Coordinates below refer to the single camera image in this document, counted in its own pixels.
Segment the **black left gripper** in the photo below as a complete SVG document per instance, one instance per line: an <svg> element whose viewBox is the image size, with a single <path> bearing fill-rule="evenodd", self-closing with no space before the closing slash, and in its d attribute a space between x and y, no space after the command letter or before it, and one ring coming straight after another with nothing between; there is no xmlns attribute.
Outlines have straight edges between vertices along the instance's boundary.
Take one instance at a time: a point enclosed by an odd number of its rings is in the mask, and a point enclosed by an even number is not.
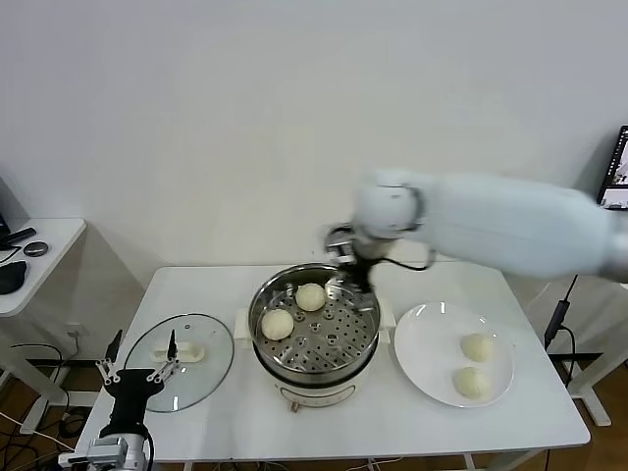
<svg viewBox="0 0 628 471"><path fill-rule="evenodd" d="M104 438L119 434L132 434L148 439L148 430L144 425L148 399L160 393L164 384L178 368L178 348L176 333L171 331L166 361L154 372L153 370L117 370L115 369L123 331L118 330L108 344L103 359L95 366L101 376L106 392L114 398L114 405L109 423L100 431Z"/></svg>

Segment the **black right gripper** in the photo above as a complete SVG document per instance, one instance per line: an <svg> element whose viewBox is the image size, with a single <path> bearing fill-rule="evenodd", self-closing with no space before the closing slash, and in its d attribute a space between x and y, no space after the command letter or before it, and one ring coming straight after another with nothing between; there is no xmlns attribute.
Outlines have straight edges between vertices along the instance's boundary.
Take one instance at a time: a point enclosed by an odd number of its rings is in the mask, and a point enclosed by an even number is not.
<svg viewBox="0 0 628 471"><path fill-rule="evenodd" d="M364 306L367 300L373 306L378 305L378 298L370 281L372 269L379 264L379 259L365 258L355 255L354 260L345 264L342 270L345 277L353 284L353 304Z"/></svg>

